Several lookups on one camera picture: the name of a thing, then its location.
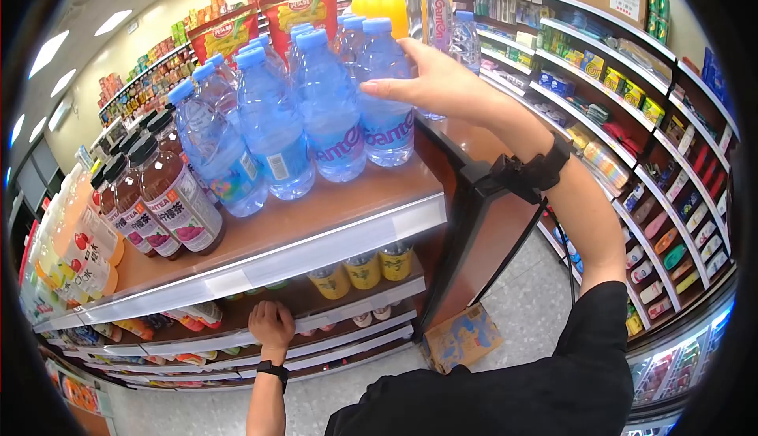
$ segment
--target floor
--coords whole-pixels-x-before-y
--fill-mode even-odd
[[[565,266],[535,230],[482,299],[504,343],[472,372],[529,363],[551,355],[569,317]],[[357,368],[287,385],[287,436],[323,434],[329,415],[358,401],[385,374],[425,367],[416,347]],[[249,391],[169,393],[112,387],[118,436],[237,436],[245,433]]]

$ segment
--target person's left hand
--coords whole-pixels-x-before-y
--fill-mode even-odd
[[[271,351],[284,357],[295,335],[295,321],[289,309],[279,301],[260,301],[256,304],[248,317],[247,328],[261,343],[261,354]]]

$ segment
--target blue bottle cap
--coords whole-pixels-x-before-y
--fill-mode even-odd
[[[474,14],[466,10],[456,10],[456,18],[462,21],[471,21],[474,19]]]
[[[297,47],[309,49],[314,46],[325,45],[328,41],[326,30],[314,30],[311,33],[300,33],[296,38]]]
[[[193,94],[194,92],[195,85],[190,79],[185,79],[168,93],[168,101],[176,105],[178,102],[186,99],[190,94]]]
[[[372,18],[363,21],[363,33],[378,34],[390,33],[392,31],[392,20],[390,18]]]
[[[208,62],[213,62],[214,66],[218,66],[219,64],[223,63],[223,56],[221,55],[220,52],[217,52],[216,54],[214,54],[213,56],[211,56],[205,61],[206,64]]]
[[[340,14],[340,15],[339,15],[339,16],[336,18],[336,23],[337,23],[338,25],[341,25],[341,24],[345,23],[345,20],[347,20],[348,18],[352,18],[352,17],[354,17],[354,16],[355,16],[355,14],[353,14],[353,13],[349,13],[349,14]]]
[[[260,46],[256,46],[255,48],[252,48],[246,52],[240,53],[236,57],[237,61],[237,67],[239,69],[247,69],[251,66],[255,66],[256,64],[260,64],[266,59],[266,53],[263,51],[263,48]]]
[[[350,17],[345,20],[346,30],[363,30],[363,21],[366,17]]]
[[[192,72],[192,78],[195,81],[200,82],[203,79],[205,79],[206,77],[208,77],[211,74],[213,74],[213,72],[215,72],[215,71],[216,71],[216,67],[213,65],[213,61],[211,61],[211,59],[209,58],[208,61],[205,62],[205,64],[203,64],[202,66],[198,66],[197,68],[195,68],[195,71]]]

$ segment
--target ceiling light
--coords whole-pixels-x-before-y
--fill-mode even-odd
[[[34,64],[32,64],[32,71],[29,72],[29,79],[31,79],[37,71],[52,61],[52,57],[58,52],[58,48],[61,47],[66,36],[68,36],[68,30],[51,38],[47,43],[43,44],[43,47],[39,49],[37,59],[35,59]]]
[[[18,137],[18,134],[21,133],[21,127],[24,125],[24,118],[26,117],[26,114],[21,114],[21,117],[16,120],[16,124],[13,126],[13,132],[11,132],[11,145],[10,147],[13,147],[13,142],[16,141],[16,137]]]
[[[124,18],[128,17],[131,12],[131,10],[124,10],[112,14],[111,17],[97,29],[95,36],[100,36],[103,33],[108,33],[110,30],[113,30],[120,22],[124,21]]]
[[[29,137],[29,143],[34,143],[34,140],[37,139],[37,137],[39,136],[39,133],[43,131],[43,128],[45,127],[45,122],[47,122],[47,117],[43,117],[43,119],[40,120],[39,123],[34,126],[34,130],[32,130],[32,136]]]
[[[60,79],[58,79],[58,83],[55,84],[55,88],[52,90],[52,93],[50,94],[50,98],[52,99],[55,97],[55,94],[62,91],[67,85],[68,81],[71,80],[71,77],[77,72],[76,69],[71,69],[70,71],[66,72],[66,74],[63,75]]]

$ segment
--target black wrist strap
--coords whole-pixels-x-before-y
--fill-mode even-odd
[[[547,155],[537,155],[526,165],[516,156],[500,155],[490,168],[490,178],[507,187],[530,204],[539,204],[541,191],[561,181],[560,172],[571,156],[572,146],[553,132],[553,147]]]

